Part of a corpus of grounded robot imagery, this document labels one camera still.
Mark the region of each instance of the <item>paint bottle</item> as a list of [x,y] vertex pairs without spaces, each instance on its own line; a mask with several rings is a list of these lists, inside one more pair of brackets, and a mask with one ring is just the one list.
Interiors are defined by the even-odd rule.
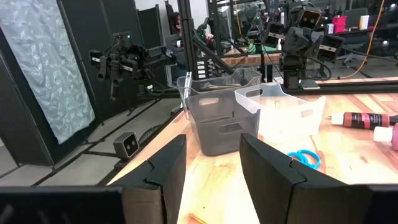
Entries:
[[389,127],[398,123],[397,116],[371,113],[336,113],[331,116],[331,124],[343,125],[347,128],[374,129],[375,127]]
[[392,148],[398,151],[398,124],[393,128],[376,127],[373,133],[373,140],[377,142],[391,142]]

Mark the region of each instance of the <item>gray curtain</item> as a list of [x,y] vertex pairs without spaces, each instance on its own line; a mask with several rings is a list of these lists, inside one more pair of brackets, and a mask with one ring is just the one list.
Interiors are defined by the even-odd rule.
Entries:
[[87,127],[94,111],[56,0],[0,0],[0,26],[58,143]]

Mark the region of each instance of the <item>gray floor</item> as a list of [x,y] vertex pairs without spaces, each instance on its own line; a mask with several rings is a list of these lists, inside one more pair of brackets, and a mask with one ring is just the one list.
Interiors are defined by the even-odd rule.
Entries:
[[[127,116],[129,113],[127,111],[113,117],[110,120],[107,120],[104,126],[97,128],[97,130],[89,137],[89,140],[95,141],[102,138],[114,128],[123,124],[132,116],[138,114],[140,111],[148,107],[151,103],[153,102],[141,105],[130,116]],[[127,131],[134,131],[136,132],[137,137],[140,137],[149,128],[164,123],[170,117],[172,108],[179,104],[179,99],[167,99],[159,101],[153,107],[149,108],[147,111],[134,118],[121,129],[107,137],[105,142],[99,143],[92,149],[92,151],[114,153],[113,140],[116,137]],[[69,161],[87,147],[88,146],[79,147],[62,162],[57,164],[56,167],[59,167],[63,163]],[[6,151],[5,147],[0,147],[0,156],[0,172],[7,172],[16,167],[15,162]],[[71,164],[66,166],[66,168],[62,169],[59,173],[41,183],[41,185],[95,185],[102,180],[106,174],[112,171],[113,166],[118,161],[119,159],[115,157],[83,154]],[[51,168],[48,167],[25,165],[1,178],[0,186],[30,186],[51,173],[51,171]]]

